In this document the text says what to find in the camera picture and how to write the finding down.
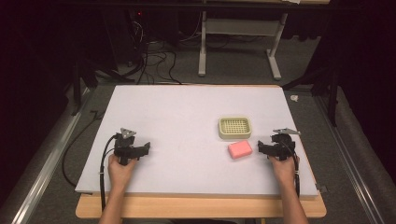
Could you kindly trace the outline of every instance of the cable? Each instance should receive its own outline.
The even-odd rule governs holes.
[[[190,35],[189,37],[187,37],[185,39],[179,40],[179,42],[188,41],[188,40],[191,40],[191,39],[194,39],[194,38],[200,36],[200,35],[196,35],[196,34],[197,34],[198,28],[199,28],[199,26],[201,24],[201,19],[202,19],[202,12],[199,14],[198,22],[197,22],[197,25],[195,26],[195,30],[192,33],[192,35]]]
[[[206,46],[209,49],[222,49],[222,48],[226,47],[230,43],[230,39],[231,39],[229,35],[212,35],[212,37],[223,37],[223,38],[225,38],[225,43],[222,44],[221,46],[218,46],[218,47],[212,47],[212,46],[209,45],[209,43],[208,43],[209,41],[207,40],[206,41]]]
[[[98,111],[92,110],[91,113],[94,113],[95,115],[93,116],[92,121],[87,124],[77,135],[76,137],[72,140],[72,142],[69,144],[69,146],[66,148],[66,150],[64,151],[64,154],[62,156],[62,173],[64,175],[64,179],[74,188],[77,186],[77,184],[73,183],[73,181],[71,181],[66,174],[66,171],[64,169],[64,164],[65,164],[65,160],[66,160],[66,155],[69,151],[69,149],[71,148],[71,146],[73,146],[73,144],[78,140],[78,138],[97,120],[102,119],[101,117],[105,114],[106,111],[102,112],[100,115],[98,115]]]
[[[161,64],[161,63],[164,63],[165,60],[166,60],[166,58],[167,58],[167,54],[166,54],[166,53],[171,53],[171,54],[174,55],[174,60],[173,60],[173,62],[172,62],[172,66],[171,66],[171,67],[169,68],[169,70],[168,70],[168,76],[169,76],[169,78],[161,76],[161,74],[160,74],[160,72],[159,72],[159,66],[160,66],[160,64]],[[150,57],[158,57],[158,58],[160,58],[160,60],[159,60],[157,63],[155,63],[155,65],[156,65],[156,72],[157,72],[157,75],[158,75],[160,78],[162,78],[162,79],[164,79],[164,80],[168,80],[168,81],[173,81],[173,82],[178,83],[179,85],[182,85],[182,83],[181,83],[179,80],[173,78],[173,76],[172,76],[172,70],[175,68],[176,59],[177,59],[177,55],[176,55],[173,51],[171,51],[171,50],[168,50],[168,51],[152,51],[152,52],[150,52],[150,53],[148,53],[148,54],[150,54]]]
[[[294,161],[294,181],[295,181],[295,188],[296,188],[296,193],[297,193],[297,197],[300,197],[300,175],[299,175],[299,163],[297,161],[297,154],[296,152],[292,151],[287,144],[285,144],[283,141],[281,141],[280,143],[283,144],[283,146],[285,146],[289,152],[291,153],[291,156],[293,157],[293,161]]]
[[[105,146],[105,150],[103,151],[103,156],[102,156],[102,160],[100,163],[100,171],[99,171],[99,178],[100,178],[100,198],[101,198],[101,202],[102,202],[102,211],[105,210],[106,207],[106,197],[105,197],[105,158],[107,155],[107,147],[110,144],[110,142],[115,139],[117,137],[116,134],[114,134],[113,136],[111,136],[110,139],[108,139],[106,146]]]
[[[149,50],[149,45],[146,45],[146,47],[145,47],[145,52],[148,52],[148,50]],[[144,62],[144,65],[143,65],[143,67],[142,67],[142,72],[141,72],[141,74],[140,74],[140,76],[139,76],[139,79],[138,79],[137,82],[136,82],[136,85],[139,85],[139,84],[140,84],[140,80],[141,80],[143,74],[144,74],[145,71],[146,71],[146,67],[147,67],[147,65],[148,65],[148,60],[149,60],[149,56],[148,56],[147,53],[146,53],[145,59],[142,58],[142,60],[145,61],[145,62]]]

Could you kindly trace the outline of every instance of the table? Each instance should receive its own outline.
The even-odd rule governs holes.
[[[281,0],[223,0],[221,2],[243,2],[243,3],[275,3],[290,4],[292,1]],[[302,0],[301,4],[327,5],[330,0]],[[199,57],[198,76],[206,74],[206,34],[223,35],[267,35],[274,37],[273,46],[266,50],[266,56],[275,80],[280,80],[281,75],[277,66],[275,54],[286,24],[288,13],[282,13],[279,21],[248,21],[231,19],[209,19],[206,11],[202,12],[201,49]]]
[[[245,114],[251,119],[252,135],[248,141],[255,151],[251,156],[235,161],[230,158],[226,147],[232,141],[221,140],[217,133],[219,111],[221,114]],[[171,126],[167,122],[174,123],[173,131],[169,131],[167,127]],[[185,128],[185,122],[189,123],[188,128]],[[258,139],[264,143],[268,141],[273,129],[284,128],[285,125],[295,129],[283,91],[278,86],[117,87],[78,182],[76,191],[93,192],[93,195],[80,197],[78,217],[99,217],[101,214],[98,180],[95,179],[98,177],[98,160],[95,157],[97,148],[99,154],[103,151],[101,145],[106,142],[106,136],[118,129],[121,123],[136,127],[136,141],[140,141],[136,144],[141,145],[150,139],[152,145],[150,154],[139,162],[140,169],[134,171],[133,184],[128,188],[130,193],[124,202],[123,217],[282,215],[271,163],[256,152],[253,145]],[[169,141],[169,134],[174,136],[172,141]],[[301,158],[303,207],[309,217],[323,217],[326,209],[316,190],[303,145],[298,135],[292,138]],[[203,144],[199,149],[194,147],[199,143]],[[217,182],[214,177],[207,180],[209,175],[217,176],[221,181]],[[106,190],[109,191],[108,180],[106,182]]]

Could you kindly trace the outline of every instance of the tray with holes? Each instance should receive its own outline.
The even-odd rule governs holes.
[[[219,137],[222,139],[248,139],[251,135],[251,125],[248,118],[219,119]]]

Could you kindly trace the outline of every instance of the pink sponge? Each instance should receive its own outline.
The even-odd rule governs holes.
[[[228,145],[228,151],[234,160],[252,153],[250,144],[247,140]]]

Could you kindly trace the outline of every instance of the gray floor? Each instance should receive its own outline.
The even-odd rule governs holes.
[[[270,48],[271,39],[235,36],[223,48],[224,39],[209,41],[207,69],[205,77],[198,77],[198,46],[180,45],[178,48],[151,46],[151,50],[172,50],[177,54],[172,75],[182,83],[202,84],[276,84],[284,85],[301,76],[312,56],[318,40],[300,42],[296,38],[282,40],[276,59],[282,80],[274,81],[269,64],[263,54]],[[142,76],[142,84],[169,82],[168,70],[172,66],[173,55],[166,54],[164,63],[156,69],[156,60],[163,53],[150,53],[147,73]],[[92,110],[105,111],[107,103],[117,84],[101,80],[80,113],[80,118],[70,139],[73,139],[92,121]],[[299,101],[290,100],[290,95],[299,95]],[[309,86],[299,86],[285,91],[290,112],[299,131],[317,182],[326,188],[322,197],[327,207],[323,218],[312,218],[310,223],[392,223],[396,220],[396,188],[375,156],[370,144],[361,131],[359,123],[351,113],[347,100],[340,90],[336,128],[329,126],[324,115],[322,102],[326,98],[312,97]],[[0,223],[11,223],[21,208],[26,195],[35,182],[52,150],[57,146],[66,127],[72,121],[72,104],[64,112],[53,128],[42,148],[29,163],[19,185],[0,211]],[[70,179],[78,181],[85,160],[91,149],[100,120],[94,121],[70,147],[66,157],[65,170]],[[64,180],[60,163],[56,166],[50,182],[39,197],[28,223],[97,223],[97,219],[79,219],[75,215],[79,194]],[[267,223],[281,223],[281,218],[268,218]]]

